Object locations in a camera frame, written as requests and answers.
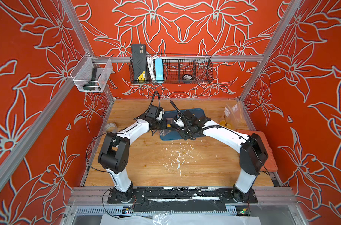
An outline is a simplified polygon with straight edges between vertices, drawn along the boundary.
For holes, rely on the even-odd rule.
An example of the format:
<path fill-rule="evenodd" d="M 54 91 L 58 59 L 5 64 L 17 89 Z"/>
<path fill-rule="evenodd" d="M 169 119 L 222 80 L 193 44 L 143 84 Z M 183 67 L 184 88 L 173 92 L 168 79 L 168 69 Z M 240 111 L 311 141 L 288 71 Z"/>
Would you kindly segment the black mounting base rail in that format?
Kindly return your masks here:
<path fill-rule="evenodd" d="M 125 201 L 115 188 L 104 193 L 108 204 L 143 204 L 152 202 L 186 202 L 191 200 L 235 203 L 231 187 L 134 187 L 131 199 Z"/>

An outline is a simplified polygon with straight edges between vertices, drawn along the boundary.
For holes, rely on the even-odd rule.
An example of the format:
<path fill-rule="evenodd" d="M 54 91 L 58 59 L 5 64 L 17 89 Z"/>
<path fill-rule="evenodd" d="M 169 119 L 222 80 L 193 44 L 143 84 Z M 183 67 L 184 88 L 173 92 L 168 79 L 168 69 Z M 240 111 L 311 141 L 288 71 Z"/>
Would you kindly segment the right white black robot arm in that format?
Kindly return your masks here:
<path fill-rule="evenodd" d="M 200 135 L 216 139 L 234 149 L 239 154 L 241 171 L 232 187 L 232 197 L 237 203 L 245 202 L 250 196 L 250 190 L 260 172 L 265 167 L 269 158 L 261 137 L 252 133 L 243 134 L 231 130 L 213 121 L 211 118 L 202 116 L 197 118 L 189 110 L 182 112 L 173 101 L 171 105 L 176 109 L 178 117 L 174 123 L 167 127 L 178 131 L 184 140 L 195 140 Z"/>

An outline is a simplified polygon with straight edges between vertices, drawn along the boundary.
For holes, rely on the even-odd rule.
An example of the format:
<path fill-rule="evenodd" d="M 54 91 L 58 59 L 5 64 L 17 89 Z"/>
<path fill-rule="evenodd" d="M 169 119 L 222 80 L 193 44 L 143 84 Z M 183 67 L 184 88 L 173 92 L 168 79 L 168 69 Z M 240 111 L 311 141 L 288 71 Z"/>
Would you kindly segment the clear bag yellow dog print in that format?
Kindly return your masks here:
<path fill-rule="evenodd" d="M 238 101 L 232 103 L 230 105 L 230 110 L 231 113 L 235 119 L 235 121 L 240 124 L 242 121 L 242 113 L 241 113 L 241 107 L 240 107 L 240 103 Z"/>

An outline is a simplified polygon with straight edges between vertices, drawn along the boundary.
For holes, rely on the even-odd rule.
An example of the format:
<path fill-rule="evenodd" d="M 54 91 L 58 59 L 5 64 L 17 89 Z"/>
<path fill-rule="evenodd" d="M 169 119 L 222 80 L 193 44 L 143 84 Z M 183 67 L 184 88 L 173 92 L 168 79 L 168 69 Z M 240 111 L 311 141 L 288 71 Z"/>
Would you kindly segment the teal plastic tray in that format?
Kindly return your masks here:
<path fill-rule="evenodd" d="M 201 118 L 202 116 L 205 116 L 205 112 L 201 108 L 194 108 L 194 109 L 189 109 L 191 113 L 195 115 L 198 119 Z M 173 111 L 165 111 L 164 114 L 164 119 L 174 119 L 178 115 L 178 112 L 176 110 Z M 173 140 L 181 140 L 181 136 L 177 131 L 161 131 L 160 132 L 160 138 L 162 141 L 173 141 Z"/>

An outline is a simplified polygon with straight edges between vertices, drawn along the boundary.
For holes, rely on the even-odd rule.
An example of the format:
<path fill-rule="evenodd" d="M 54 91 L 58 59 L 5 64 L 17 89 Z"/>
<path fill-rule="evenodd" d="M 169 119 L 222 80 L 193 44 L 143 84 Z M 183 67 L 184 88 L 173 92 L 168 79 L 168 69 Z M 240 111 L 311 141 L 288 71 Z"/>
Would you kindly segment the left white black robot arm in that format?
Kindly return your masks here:
<path fill-rule="evenodd" d="M 126 166 L 130 146 L 142 135 L 166 129 L 164 109 L 158 91 L 154 92 L 147 110 L 135 118 L 135 123 L 117 133 L 107 133 L 98 155 L 98 163 L 110 174 L 117 198 L 129 202 L 133 198 L 133 183 L 128 177 Z"/>

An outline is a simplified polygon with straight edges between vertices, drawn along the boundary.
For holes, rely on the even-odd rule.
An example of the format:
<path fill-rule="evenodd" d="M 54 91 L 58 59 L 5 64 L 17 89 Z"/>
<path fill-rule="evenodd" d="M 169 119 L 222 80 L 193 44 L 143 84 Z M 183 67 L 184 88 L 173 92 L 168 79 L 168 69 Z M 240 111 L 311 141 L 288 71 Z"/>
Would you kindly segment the clear zip bag white labels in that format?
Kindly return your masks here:
<path fill-rule="evenodd" d="M 174 123 L 174 119 L 173 118 L 168 118 L 168 119 L 165 120 L 165 122 L 166 122 L 166 128 L 165 128 L 165 130 L 163 130 L 160 133 L 160 136 L 162 136 L 162 137 L 164 137 L 164 136 L 170 134 L 171 132 L 177 130 L 176 129 L 177 127 L 176 127 L 176 125 Z"/>

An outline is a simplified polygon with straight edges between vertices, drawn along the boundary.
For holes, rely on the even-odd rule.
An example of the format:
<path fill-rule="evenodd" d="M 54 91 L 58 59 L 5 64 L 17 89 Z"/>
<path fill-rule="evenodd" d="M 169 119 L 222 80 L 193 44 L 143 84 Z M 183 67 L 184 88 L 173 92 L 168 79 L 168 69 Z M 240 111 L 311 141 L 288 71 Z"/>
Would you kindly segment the clear tape roll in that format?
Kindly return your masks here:
<path fill-rule="evenodd" d="M 117 133 L 118 132 L 118 126 L 114 122 L 108 123 L 104 129 L 106 132 L 111 132 L 111 133 Z"/>

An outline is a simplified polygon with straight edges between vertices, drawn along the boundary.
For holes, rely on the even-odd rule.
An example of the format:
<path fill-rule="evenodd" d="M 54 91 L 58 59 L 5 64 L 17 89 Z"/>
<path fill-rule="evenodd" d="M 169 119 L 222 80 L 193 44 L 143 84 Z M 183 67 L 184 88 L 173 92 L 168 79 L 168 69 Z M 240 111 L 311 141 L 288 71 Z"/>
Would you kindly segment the light blue box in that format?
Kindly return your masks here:
<path fill-rule="evenodd" d="M 164 81 L 163 59 L 161 58 L 155 59 L 155 80 L 158 82 Z"/>

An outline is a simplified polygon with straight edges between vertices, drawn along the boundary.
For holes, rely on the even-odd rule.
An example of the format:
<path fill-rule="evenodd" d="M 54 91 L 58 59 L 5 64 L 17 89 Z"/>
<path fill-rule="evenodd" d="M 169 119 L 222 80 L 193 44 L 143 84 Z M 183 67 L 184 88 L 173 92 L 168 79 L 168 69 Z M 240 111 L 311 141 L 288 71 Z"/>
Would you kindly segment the orange plastic tool case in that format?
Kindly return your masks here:
<path fill-rule="evenodd" d="M 267 154 L 268 154 L 268 159 L 265 162 L 265 166 L 268 169 L 269 172 L 277 172 L 278 171 L 278 167 L 276 165 L 276 161 L 273 155 L 273 151 L 272 148 L 270 147 L 270 144 L 265 136 L 265 134 L 261 131 L 251 131 L 251 130 L 238 130 L 241 133 L 247 134 L 247 135 L 251 135 L 251 134 L 257 134 L 258 136 L 261 137 L 261 140 L 266 148 Z"/>

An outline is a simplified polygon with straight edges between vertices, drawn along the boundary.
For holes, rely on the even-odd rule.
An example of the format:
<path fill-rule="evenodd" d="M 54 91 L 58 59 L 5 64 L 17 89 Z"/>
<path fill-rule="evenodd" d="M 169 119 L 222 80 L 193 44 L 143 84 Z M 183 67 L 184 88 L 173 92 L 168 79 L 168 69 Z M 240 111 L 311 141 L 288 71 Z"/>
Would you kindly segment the clear acrylic wall bin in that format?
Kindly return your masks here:
<path fill-rule="evenodd" d="M 110 58 L 92 57 L 86 52 L 71 72 L 80 92 L 102 93 L 113 71 Z"/>

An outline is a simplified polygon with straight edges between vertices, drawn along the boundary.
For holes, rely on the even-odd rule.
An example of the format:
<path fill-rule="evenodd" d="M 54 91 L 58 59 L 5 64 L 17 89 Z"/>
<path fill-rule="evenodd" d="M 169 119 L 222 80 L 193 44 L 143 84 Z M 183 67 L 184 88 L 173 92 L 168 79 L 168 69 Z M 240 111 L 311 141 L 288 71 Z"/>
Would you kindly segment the black box yellow label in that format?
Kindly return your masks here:
<path fill-rule="evenodd" d="M 148 81 L 146 46 L 144 44 L 132 44 L 131 48 L 134 82 L 146 83 Z"/>

